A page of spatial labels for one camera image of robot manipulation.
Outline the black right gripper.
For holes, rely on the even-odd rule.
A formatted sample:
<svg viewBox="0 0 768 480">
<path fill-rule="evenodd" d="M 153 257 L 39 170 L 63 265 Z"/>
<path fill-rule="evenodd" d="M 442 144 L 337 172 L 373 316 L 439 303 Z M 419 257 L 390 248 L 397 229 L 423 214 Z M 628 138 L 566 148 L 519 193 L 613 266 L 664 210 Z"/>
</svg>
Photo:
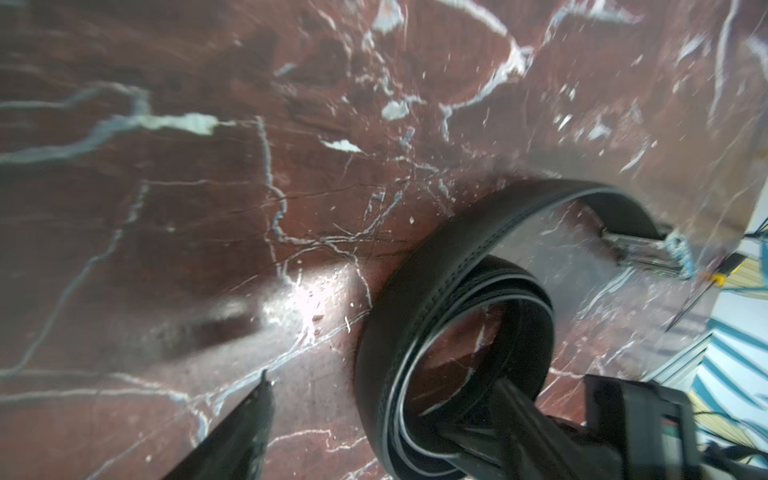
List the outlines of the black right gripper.
<svg viewBox="0 0 768 480">
<path fill-rule="evenodd" d="M 586 423 L 594 441 L 589 456 L 599 465 L 598 479 L 699 479 L 690 403 L 654 382 L 585 378 Z M 445 424 L 442 438 L 455 444 L 449 459 L 475 479 L 508 479 L 491 418 L 488 429 Z"/>
</svg>

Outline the yellow black screwdriver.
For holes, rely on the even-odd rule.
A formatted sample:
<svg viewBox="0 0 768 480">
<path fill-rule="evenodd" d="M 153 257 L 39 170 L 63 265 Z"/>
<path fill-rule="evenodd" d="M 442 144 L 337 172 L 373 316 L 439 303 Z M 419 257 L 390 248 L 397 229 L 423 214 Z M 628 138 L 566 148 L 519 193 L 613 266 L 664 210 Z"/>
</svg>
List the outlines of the yellow black screwdriver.
<svg viewBox="0 0 768 480">
<path fill-rule="evenodd" d="M 701 301 L 703 296 L 708 293 L 714 287 L 722 287 L 728 277 L 733 274 L 746 260 L 747 256 L 738 252 L 734 252 L 720 262 L 717 268 L 709 275 L 704 287 L 701 291 L 695 294 L 671 320 L 666 327 L 665 331 L 670 331 L 684 316 L 686 316 L 697 304 Z"/>
</svg>

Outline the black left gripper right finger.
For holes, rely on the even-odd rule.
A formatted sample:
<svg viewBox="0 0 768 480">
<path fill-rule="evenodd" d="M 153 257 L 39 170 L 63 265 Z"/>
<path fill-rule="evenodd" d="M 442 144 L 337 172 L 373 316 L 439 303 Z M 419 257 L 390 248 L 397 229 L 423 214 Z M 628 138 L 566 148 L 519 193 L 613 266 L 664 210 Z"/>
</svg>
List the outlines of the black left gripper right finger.
<svg viewBox="0 0 768 480">
<path fill-rule="evenodd" d="M 542 414 L 508 379 L 494 384 L 490 413 L 508 479 L 598 479 L 594 441 L 582 427 Z"/>
</svg>

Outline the long black leather belt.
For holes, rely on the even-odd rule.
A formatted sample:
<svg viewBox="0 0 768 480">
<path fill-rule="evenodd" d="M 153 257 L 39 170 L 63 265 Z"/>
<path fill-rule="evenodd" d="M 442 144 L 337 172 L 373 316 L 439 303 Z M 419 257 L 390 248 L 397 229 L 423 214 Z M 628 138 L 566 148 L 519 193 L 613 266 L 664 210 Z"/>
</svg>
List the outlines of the long black leather belt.
<svg viewBox="0 0 768 480">
<path fill-rule="evenodd" d="M 467 477 L 449 459 L 445 424 L 488 429 L 494 384 L 505 378 L 535 405 L 554 347 L 552 301 L 523 268 L 493 255 L 495 246 L 543 210 L 582 201 L 600 219 L 602 240 L 624 264 L 689 279 L 687 239 L 657 223 L 613 186 L 567 179 L 525 181 L 478 201 L 432 233 L 390 277 L 360 338 L 354 391 L 368 441 L 395 479 Z M 428 349 L 464 315 L 503 309 L 500 329 L 464 386 L 424 416 L 405 409 L 413 372 Z"/>
</svg>

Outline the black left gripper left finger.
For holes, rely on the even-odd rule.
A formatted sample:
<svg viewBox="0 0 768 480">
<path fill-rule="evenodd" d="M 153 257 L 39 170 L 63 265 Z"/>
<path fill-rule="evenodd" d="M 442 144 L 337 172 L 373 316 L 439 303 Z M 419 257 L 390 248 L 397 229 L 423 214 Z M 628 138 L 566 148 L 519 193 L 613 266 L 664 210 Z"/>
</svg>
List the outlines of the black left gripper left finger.
<svg viewBox="0 0 768 480">
<path fill-rule="evenodd" d="M 262 371 L 259 384 L 164 478 L 260 478 L 274 416 L 273 385 Z"/>
</svg>

